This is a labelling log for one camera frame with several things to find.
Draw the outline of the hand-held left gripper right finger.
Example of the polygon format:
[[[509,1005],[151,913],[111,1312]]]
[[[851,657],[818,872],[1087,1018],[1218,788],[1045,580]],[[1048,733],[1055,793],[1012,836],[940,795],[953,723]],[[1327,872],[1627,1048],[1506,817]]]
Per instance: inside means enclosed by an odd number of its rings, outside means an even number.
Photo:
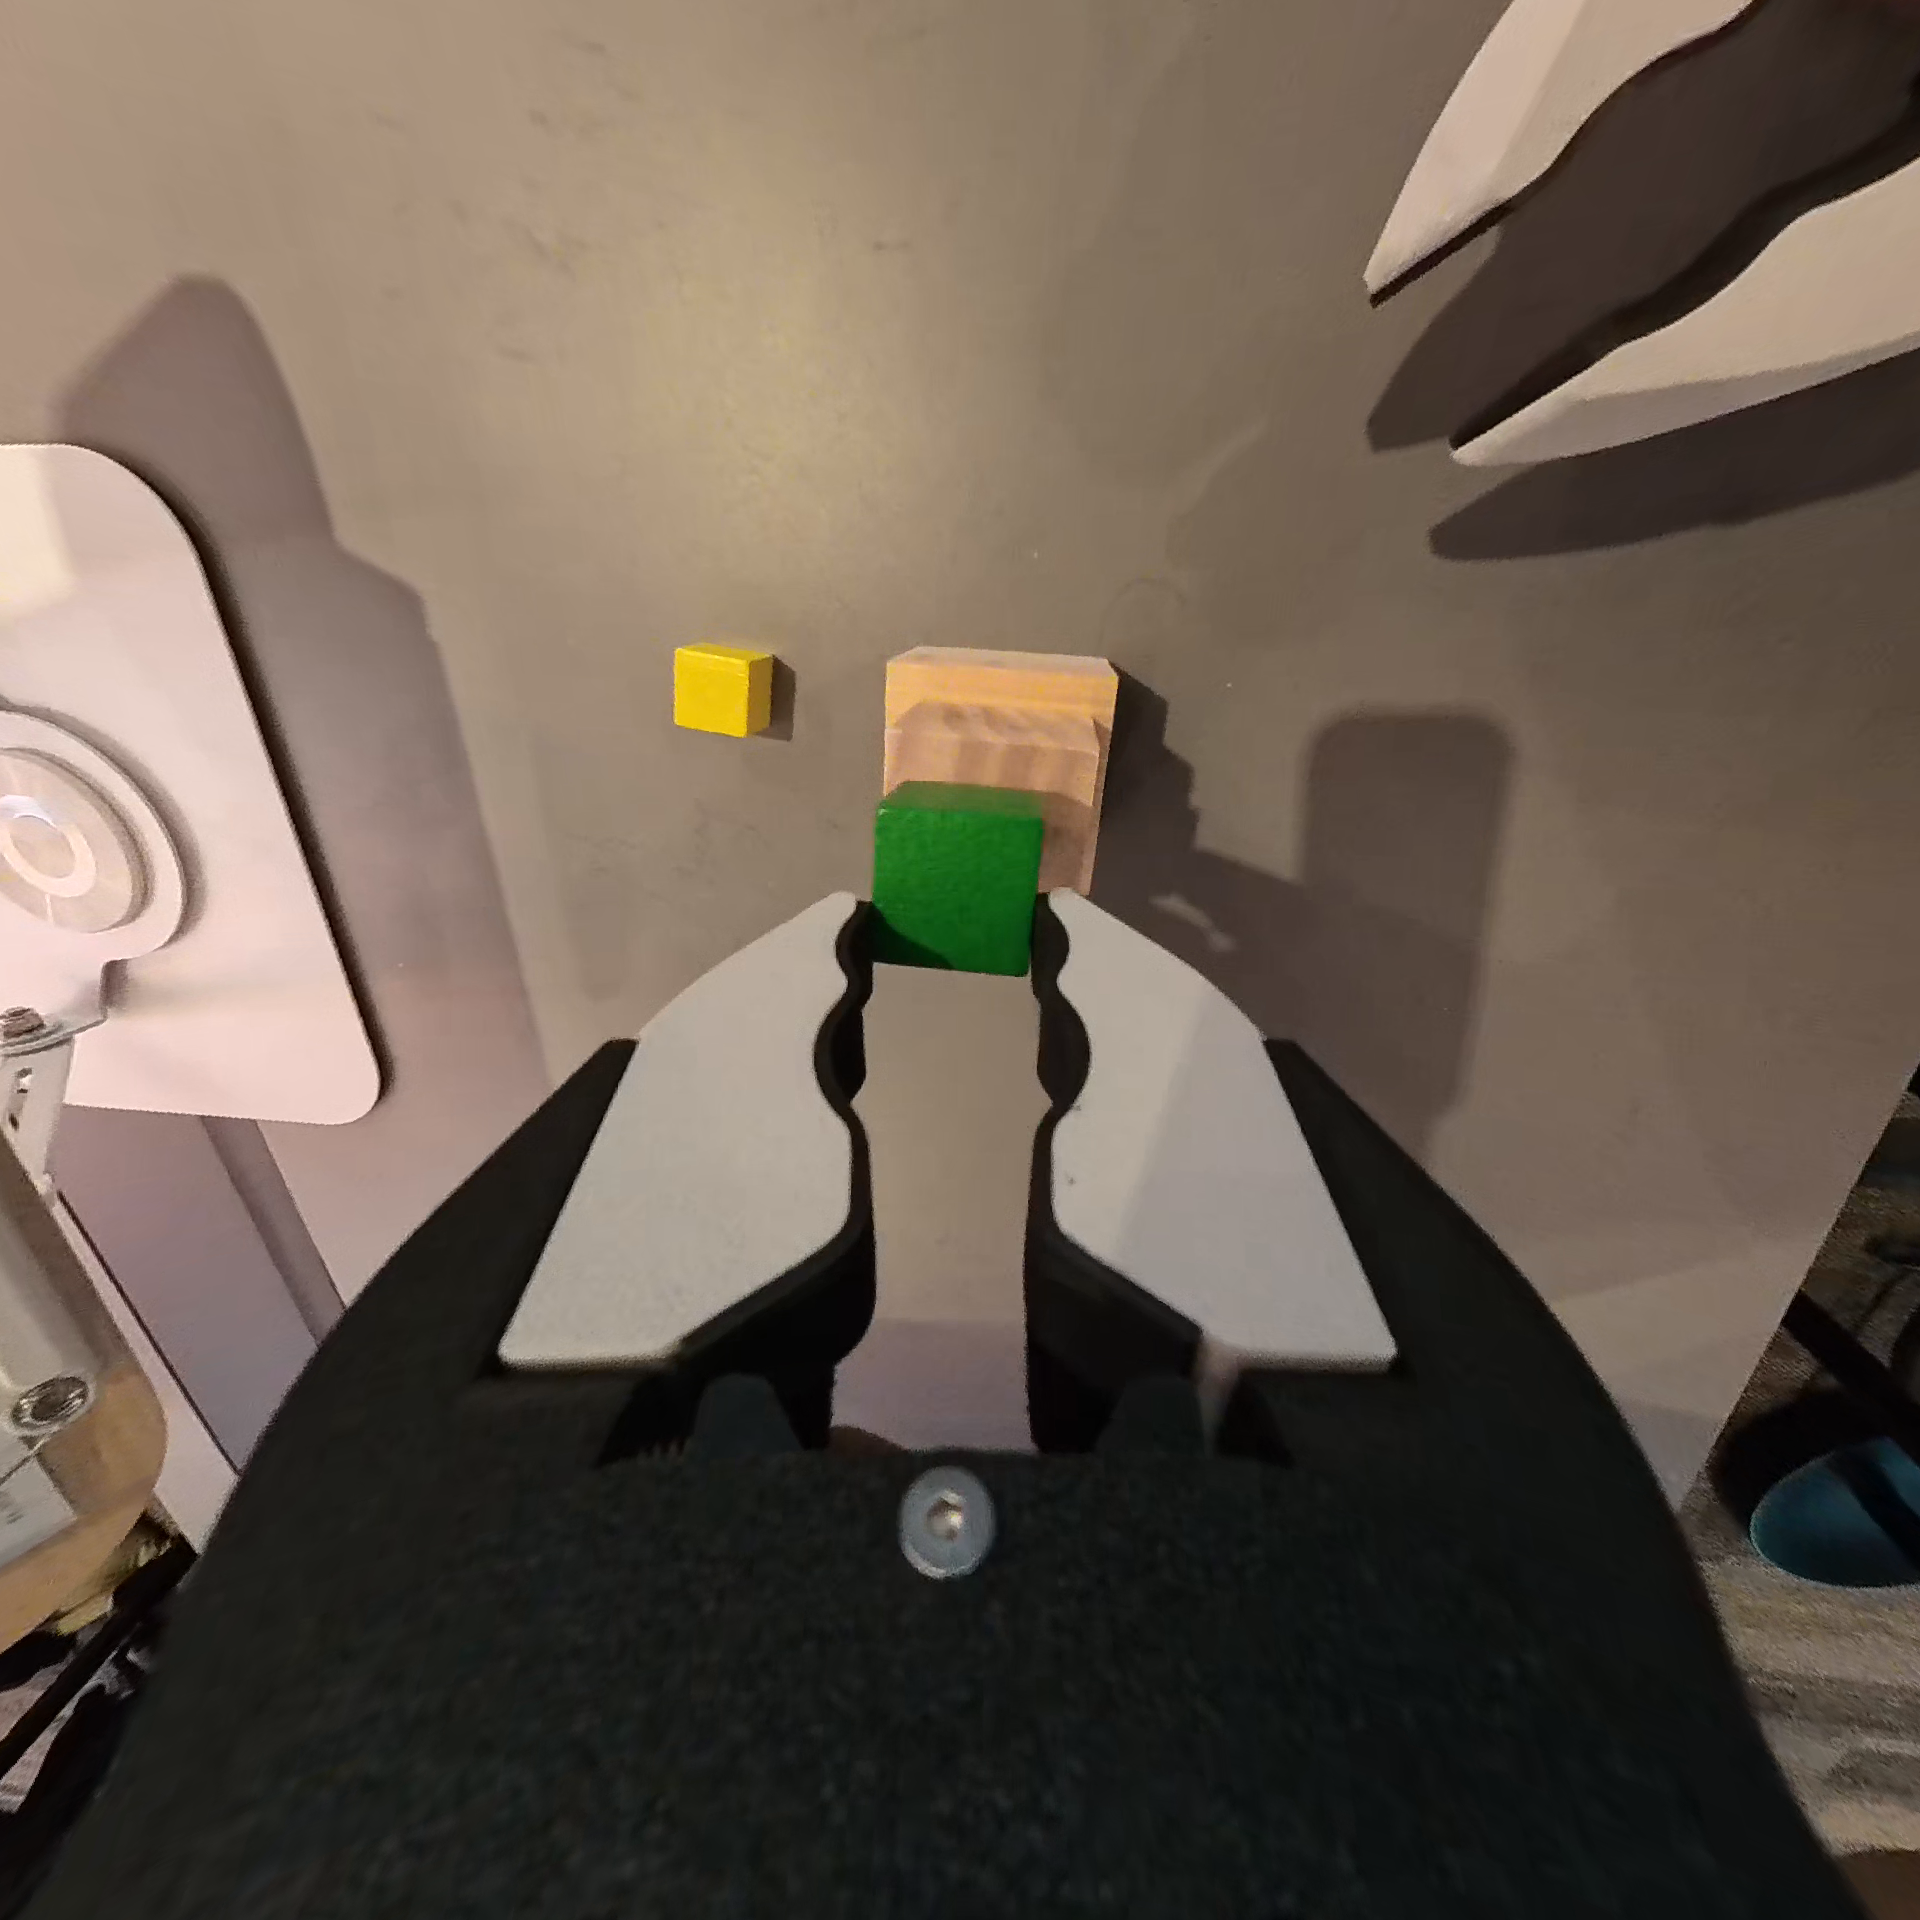
[[[1258,1025],[1067,889],[1039,910],[1033,988],[1029,1277],[1119,1315],[1067,1350],[1098,1378],[1387,1369],[1396,1342]]]

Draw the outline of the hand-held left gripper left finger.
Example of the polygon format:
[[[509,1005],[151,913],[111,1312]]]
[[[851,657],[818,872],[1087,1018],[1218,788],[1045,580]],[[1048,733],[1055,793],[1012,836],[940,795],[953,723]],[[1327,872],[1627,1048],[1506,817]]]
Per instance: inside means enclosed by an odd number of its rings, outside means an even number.
[[[855,1113],[867,905],[828,894],[698,977],[637,1036],[497,1355],[656,1369],[753,1301],[825,1280],[874,1227]]]

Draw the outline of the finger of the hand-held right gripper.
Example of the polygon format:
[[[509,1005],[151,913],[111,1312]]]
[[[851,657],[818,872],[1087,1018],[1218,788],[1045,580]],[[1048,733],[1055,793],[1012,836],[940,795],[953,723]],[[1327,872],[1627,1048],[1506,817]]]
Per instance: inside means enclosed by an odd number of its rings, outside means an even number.
[[[1912,225],[1792,225],[1684,318],[1624,342],[1457,449],[1549,465],[1704,426],[1916,347]]]
[[[1625,83],[1744,3],[1513,3],[1435,116],[1362,273],[1372,297],[1530,190]]]

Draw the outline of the green cube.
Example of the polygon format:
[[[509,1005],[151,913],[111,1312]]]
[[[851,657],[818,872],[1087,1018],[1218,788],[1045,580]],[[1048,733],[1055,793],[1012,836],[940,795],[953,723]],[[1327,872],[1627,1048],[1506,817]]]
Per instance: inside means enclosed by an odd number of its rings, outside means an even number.
[[[1043,850],[1045,810],[1027,790],[898,784],[876,808],[872,960],[1024,977]]]

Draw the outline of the wooden cube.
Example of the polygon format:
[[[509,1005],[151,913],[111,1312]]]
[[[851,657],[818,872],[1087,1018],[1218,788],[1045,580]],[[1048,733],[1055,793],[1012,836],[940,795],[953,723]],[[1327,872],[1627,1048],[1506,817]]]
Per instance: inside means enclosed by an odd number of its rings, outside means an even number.
[[[1100,657],[915,648],[884,666],[880,793],[978,784],[1039,798],[1040,889],[1091,897],[1119,694]]]

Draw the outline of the yellow cube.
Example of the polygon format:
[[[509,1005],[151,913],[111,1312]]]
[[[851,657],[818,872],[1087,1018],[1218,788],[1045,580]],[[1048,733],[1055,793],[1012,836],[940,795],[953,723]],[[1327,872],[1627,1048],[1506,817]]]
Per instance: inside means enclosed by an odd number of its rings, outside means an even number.
[[[776,723],[777,657],[748,644],[687,643],[672,658],[672,724],[730,738]]]

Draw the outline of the white document stand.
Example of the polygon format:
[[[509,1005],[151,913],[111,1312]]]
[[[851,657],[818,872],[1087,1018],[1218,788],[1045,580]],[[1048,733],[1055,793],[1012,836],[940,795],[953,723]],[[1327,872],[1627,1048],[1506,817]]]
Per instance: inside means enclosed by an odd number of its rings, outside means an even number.
[[[165,1418],[153,1499],[235,1468],[51,1168],[66,1110],[341,1125],[381,1074],[196,546],[101,453],[2,449],[4,1141]]]

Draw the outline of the teal rounded object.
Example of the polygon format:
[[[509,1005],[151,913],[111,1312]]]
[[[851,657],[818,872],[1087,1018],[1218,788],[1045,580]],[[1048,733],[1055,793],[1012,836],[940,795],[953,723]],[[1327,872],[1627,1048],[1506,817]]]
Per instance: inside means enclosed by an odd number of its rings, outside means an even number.
[[[1916,1588],[1916,1460],[1889,1438],[1839,1446],[1778,1478],[1747,1538],[1763,1562],[1820,1588]]]

